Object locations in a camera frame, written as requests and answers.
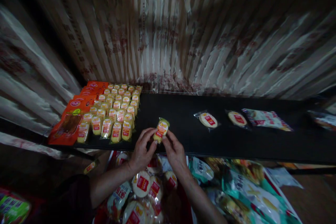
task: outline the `plastic snack packet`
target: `plastic snack packet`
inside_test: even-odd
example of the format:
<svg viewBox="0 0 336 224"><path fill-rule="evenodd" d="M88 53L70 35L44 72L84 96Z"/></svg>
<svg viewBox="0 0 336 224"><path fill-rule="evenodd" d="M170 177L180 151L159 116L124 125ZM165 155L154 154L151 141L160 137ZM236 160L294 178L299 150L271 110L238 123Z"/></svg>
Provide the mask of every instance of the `plastic snack packet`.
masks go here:
<svg viewBox="0 0 336 224"><path fill-rule="evenodd" d="M246 113L247 118L253 126L277 128L284 131L294 131L287 123L285 123L274 111L262 111L242 109Z"/></svg>
<svg viewBox="0 0 336 224"><path fill-rule="evenodd" d="M115 122L112 128L111 142L119 143L121 139L121 123Z"/></svg>
<svg viewBox="0 0 336 224"><path fill-rule="evenodd" d="M169 122L166 119L160 117L159 123L157 124L157 132L153 136L153 139L157 140L158 143L161 143L162 137L167 134L169 126Z"/></svg>
<svg viewBox="0 0 336 224"><path fill-rule="evenodd" d="M102 133L103 119L102 117L95 116L92 118L92 131L94 135L100 135Z"/></svg>
<svg viewBox="0 0 336 224"><path fill-rule="evenodd" d="M78 143L83 144L86 142L89 134L89 129L90 129L90 122L82 122L79 125L78 137L77 137Z"/></svg>
<svg viewBox="0 0 336 224"><path fill-rule="evenodd" d="M101 132L102 138L109 138L111 136L113 122L110 118L105 118L103 121L103 130Z"/></svg>
<svg viewBox="0 0 336 224"><path fill-rule="evenodd" d="M198 118L200 120L200 122L208 128L208 130L212 130L214 128L217 128L219 125L221 125L220 123L217 122L216 118L214 116L212 116L210 113L208 113L207 110L198 112L196 114L194 114L194 116L196 118Z"/></svg>
<svg viewBox="0 0 336 224"><path fill-rule="evenodd" d="M193 157L191 159L189 162L189 169L191 174L195 178L201 180L202 183L211 181L215 176L214 171L210 168L210 166L197 157Z"/></svg>
<svg viewBox="0 0 336 224"><path fill-rule="evenodd" d="M244 129L248 129L248 130L251 130L251 128L249 127L249 125L247 124L247 121L246 119L241 115L239 114L238 112L236 111L233 111L233 110L225 110L227 116L229 117L230 121L240 127L240 128L244 128Z"/></svg>
<svg viewBox="0 0 336 224"><path fill-rule="evenodd" d="M152 186L150 175L146 171L141 171L133 177L133 192L139 198L145 197Z"/></svg>

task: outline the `clear plastic wrapper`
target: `clear plastic wrapper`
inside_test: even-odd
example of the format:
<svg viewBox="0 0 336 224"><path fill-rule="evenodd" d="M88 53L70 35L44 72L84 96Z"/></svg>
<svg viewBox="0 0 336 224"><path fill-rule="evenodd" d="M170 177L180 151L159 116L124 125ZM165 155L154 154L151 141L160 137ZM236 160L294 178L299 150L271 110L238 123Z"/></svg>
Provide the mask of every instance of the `clear plastic wrapper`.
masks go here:
<svg viewBox="0 0 336 224"><path fill-rule="evenodd" d="M251 127L248 125L247 120L244 118L244 116L237 111L234 110L225 110L228 118L233 123L233 125L246 129L246 130L252 130Z"/></svg>
<svg viewBox="0 0 336 224"><path fill-rule="evenodd" d="M244 108L248 120L253 126L276 128L284 131L293 131L274 111L252 110Z"/></svg>
<svg viewBox="0 0 336 224"><path fill-rule="evenodd" d="M216 120L216 118L211 115L207 110L203 110L201 112L198 112L196 114L194 114L194 116L199 119L199 121L205 126L207 127L207 129L213 130L215 128L217 128L218 126L220 126L221 124Z"/></svg>
<svg viewBox="0 0 336 224"><path fill-rule="evenodd" d="M169 126L169 122L166 119L160 117L159 123L157 124L157 132L154 134L153 139L160 144L162 137L167 134Z"/></svg>

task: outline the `floor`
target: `floor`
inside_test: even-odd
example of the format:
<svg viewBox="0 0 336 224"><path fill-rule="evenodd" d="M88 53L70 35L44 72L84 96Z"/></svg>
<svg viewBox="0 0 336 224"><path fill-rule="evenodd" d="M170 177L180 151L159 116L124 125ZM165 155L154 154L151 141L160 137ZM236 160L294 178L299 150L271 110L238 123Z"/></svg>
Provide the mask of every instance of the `floor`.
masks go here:
<svg viewBox="0 0 336 224"><path fill-rule="evenodd" d="M100 165L89 173L101 174L109 151L98 151ZM56 160L46 155L12 146L0 145L0 185L17 193L46 198L62 181L82 173L89 160L72 157ZM282 187L303 224L331 224L336 220L336 176L299 175L296 180L304 187Z"/></svg>

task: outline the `hand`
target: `hand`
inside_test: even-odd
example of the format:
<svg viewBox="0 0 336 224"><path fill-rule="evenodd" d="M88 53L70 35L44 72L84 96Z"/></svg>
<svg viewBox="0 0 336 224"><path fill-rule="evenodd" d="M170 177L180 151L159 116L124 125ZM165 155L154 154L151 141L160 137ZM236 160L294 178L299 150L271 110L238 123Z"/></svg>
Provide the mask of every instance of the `hand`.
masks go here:
<svg viewBox="0 0 336 224"><path fill-rule="evenodd" d="M151 136L157 131L156 128L144 129L135 144L134 152L132 154L131 160L128 162L131 171L134 174L145 170L149 162L151 161L153 154L156 150L157 141L152 142L149 151L147 151L147 143Z"/></svg>
<svg viewBox="0 0 336 224"><path fill-rule="evenodd" d="M187 175L191 175L187 166L184 148L170 130L168 130L167 135L171 142L166 136L162 138L162 142L164 147L166 148L168 161L173 168L173 172L176 174L178 179L181 180Z"/></svg>

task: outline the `individually wrapped snack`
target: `individually wrapped snack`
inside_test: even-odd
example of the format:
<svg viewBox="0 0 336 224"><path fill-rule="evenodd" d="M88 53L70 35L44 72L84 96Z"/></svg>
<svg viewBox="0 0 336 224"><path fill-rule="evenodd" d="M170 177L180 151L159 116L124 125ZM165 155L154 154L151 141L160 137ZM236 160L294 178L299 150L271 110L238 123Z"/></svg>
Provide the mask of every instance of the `individually wrapped snack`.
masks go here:
<svg viewBox="0 0 336 224"><path fill-rule="evenodd" d="M132 182L133 192L139 198L145 197L149 193L151 186L151 178L146 171L141 171L134 176Z"/></svg>
<svg viewBox="0 0 336 224"><path fill-rule="evenodd" d="M102 133L103 119L99 116L92 118L92 131L94 135L100 135Z"/></svg>
<svg viewBox="0 0 336 224"><path fill-rule="evenodd" d="M90 129L90 122L82 122L79 125L78 137L77 137L78 143L83 144L86 142L89 134L89 129Z"/></svg>
<svg viewBox="0 0 336 224"><path fill-rule="evenodd" d="M307 111L311 118L319 126L325 128L326 130L336 131L336 116L326 113L320 113L308 110Z"/></svg>
<svg viewBox="0 0 336 224"><path fill-rule="evenodd" d="M120 109L120 106L121 106L120 101L115 101L115 102L113 103L113 108L116 109L116 110L119 110L119 109Z"/></svg>
<svg viewBox="0 0 336 224"><path fill-rule="evenodd" d="M131 201L127 205L122 219L122 224L146 224L147 212L141 203Z"/></svg>
<svg viewBox="0 0 336 224"><path fill-rule="evenodd" d="M131 185L128 181L121 184L107 200L108 215L113 221L119 222L121 218L122 208L132 191Z"/></svg>
<svg viewBox="0 0 336 224"><path fill-rule="evenodd" d="M177 189L177 178L174 172L167 171L164 173L166 179L166 188L170 191L172 189Z"/></svg>
<svg viewBox="0 0 336 224"><path fill-rule="evenodd" d="M246 119L244 118L244 116L242 114L239 114L237 111L233 111L233 110L225 110L227 116L229 117L230 121L240 127L240 128L244 128L244 129L248 129L251 130L251 128L249 127L249 125L247 124Z"/></svg>
<svg viewBox="0 0 336 224"><path fill-rule="evenodd" d="M202 181L202 183L211 181L215 176L214 171L210 168L210 166L197 157L192 157L191 161L189 162L189 169L191 174L196 179Z"/></svg>
<svg viewBox="0 0 336 224"><path fill-rule="evenodd" d="M293 131L274 111L242 109L253 126L277 128L284 131Z"/></svg>
<svg viewBox="0 0 336 224"><path fill-rule="evenodd" d="M162 137L167 134L169 122L164 118L159 118L159 123L157 124L157 132L154 134L153 139L158 143L161 143Z"/></svg>
<svg viewBox="0 0 336 224"><path fill-rule="evenodd" d="M111 108L108 111L108 116L111 119L112 122L116 122L117 121L117 110L114 108Z"/></svg>
<svg viewBox="0 0 336 224"><path fill-rule="evenodd" d="M110 118L105 118L103 121L103 130L101 131L102 138L109 138L112 132L113 122Z"/></svg>
<svg viewBox="0 0 336 224"><path fill-rule="evenodd" d="M118 94L121 95L121 96L124 96L125 90L124 89L119 89Z"/></svg>
<svg viewBox="0 0 336 224"><path fill-rule="evenodd" d="M111 142L119 143L121 139L121 123L115 122L112 128Z"/></svg>
<svg viewBox="0 0 336 224"><path fill-rule="evenodd" d="M220 123L217 122L216 118L212 116L210 113L208 113L207 110L203 110L201 112L198 112L194 114L196 118L200 120L200 122L208 128L210 131L211 129L217 128Z"/></svg>

